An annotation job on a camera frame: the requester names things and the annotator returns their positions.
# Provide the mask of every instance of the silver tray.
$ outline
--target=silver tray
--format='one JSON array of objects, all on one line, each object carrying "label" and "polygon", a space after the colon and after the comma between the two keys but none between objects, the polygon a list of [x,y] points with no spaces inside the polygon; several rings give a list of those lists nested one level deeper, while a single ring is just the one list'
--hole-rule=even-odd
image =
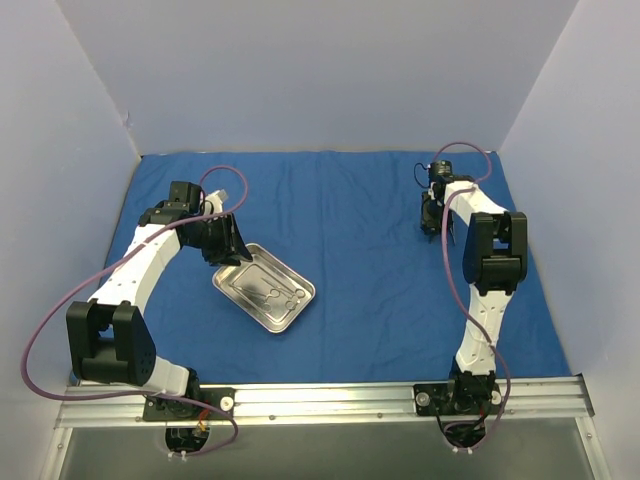
[{"label": "silver tray", "polygon": [[316,289],[260,245],[248,243],[247,249],[253,262],[221,267],[213,275],[213,285],[271,333],[281,333]]}]

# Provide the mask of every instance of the robotic arm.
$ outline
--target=robotic arm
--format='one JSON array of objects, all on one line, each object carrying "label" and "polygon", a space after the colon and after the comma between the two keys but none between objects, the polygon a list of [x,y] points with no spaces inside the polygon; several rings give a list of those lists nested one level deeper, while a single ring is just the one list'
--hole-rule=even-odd
[{"label": "robotic arm", "polygon": [[[469,313],[484,327],[495,346],[506,307],[518,283],[527,275],[527,219],[523,213],[508,212],[496,205],[475,186],[471,192],[455,196],[447,222],[449,231],[441,232],[445,203],[455,192],[472,187],[473,178],[454,175],[451,162],[430,164],[429,189],[422,194],[421,227],[431,238],[440,234],[453,237],[451,211],[468,225],[463,273],[470,288]],[[489,343],[478,327],[467,320],[443,410],[464,414],[478,405],[484,405],[480,410],[485,411],[490,404],[499,405],[495,371],[495,356]]]},{"label": "robotic arm", "polygon": [[[140,217],[127,253],[165,225],[203,214],[222,212],[224,190],[202,199],[200,186],[172,182],[169,199]],[[233,214],[194,221],[156,237],[116,269],[88,302],[67,310],[67,333],[76,377],[100,383],[125,383],[143,391],[199,399],[195,371],[156,355],[143,319],[144,309],[160,275],[183,246],[198,248],[211,265],[251,261]],[[113,327],[113,336],[102,336]]]}]

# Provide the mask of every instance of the blue tablecloth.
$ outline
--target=blue tablecloth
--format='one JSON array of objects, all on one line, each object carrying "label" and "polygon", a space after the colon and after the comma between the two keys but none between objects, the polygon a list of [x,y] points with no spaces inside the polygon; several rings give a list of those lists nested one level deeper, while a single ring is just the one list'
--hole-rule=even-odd
[{"label": "blue tablecloth", "polygon": [[[197,182],[228,164],[251,191],[236,217],[247,243],[258,243],[310,280],[314,301],[281,335],[273,335],[216,290],[200,252],[185,248],[149,301],[145,321],[158,354],[195,368],[204,382],[373,382],[447,377],[465,319],[447,286],[440,244],[420,230],[413,165],[431,153],[299,152],[148,155],[136,170],[108,263],[129,245],[138,217],[164,200],[172,180]],[[483,190],[513,201],[497,155]],[[448,154],[456,173],[479,177],[474,153]],[[241,194],[232,173],[214,173],[207,191]],[[456,221],[451,260],[462,278],[466,229]],[[568,375],[533,260],[507,308],[499,349],[517,377]]]}]

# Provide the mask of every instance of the white wall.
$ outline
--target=white wall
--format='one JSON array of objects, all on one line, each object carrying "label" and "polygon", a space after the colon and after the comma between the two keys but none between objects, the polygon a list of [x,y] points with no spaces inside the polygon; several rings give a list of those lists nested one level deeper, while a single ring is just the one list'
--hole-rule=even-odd
[{"label": "white wall", "polygon": [[59,0],[141,153],[502,144],[576,0]]},{"label": "white wall", "polygon": [[613,478],[640,472],[640,3],[581,0],[503,147]]},{"label": "white wall", "polygon": [[[137,161],[104,86],[55,3],[2,2],[0,15],[0,478],[37,478],[58,404],[23,386],[28,336],[62,294],[99,270]],[[60,391],[64,318],[31,372]]]}]

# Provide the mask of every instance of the bolt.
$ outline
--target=bolt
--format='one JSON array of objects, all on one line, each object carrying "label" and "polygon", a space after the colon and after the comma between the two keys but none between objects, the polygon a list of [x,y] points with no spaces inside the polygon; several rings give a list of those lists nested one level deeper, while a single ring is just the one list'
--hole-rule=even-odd
[{"label": "bolt", "polygon": [[431,398],[429,398],[429,395],[425,392],[420,392],[418,395],[416,395],[416,404],[419,407],[428,407],[429,403],[431,403]]},{"label": "bolt", "polygon": [[502,395],[500,392],[493,391],[491,392],[491,405],[500,405],[502,402]]},{"label": "bolt", "polygon": [[220,399],[220,410],[223,412],[229,412],[233,408],[233,398],[231,397],[222,397]]}]

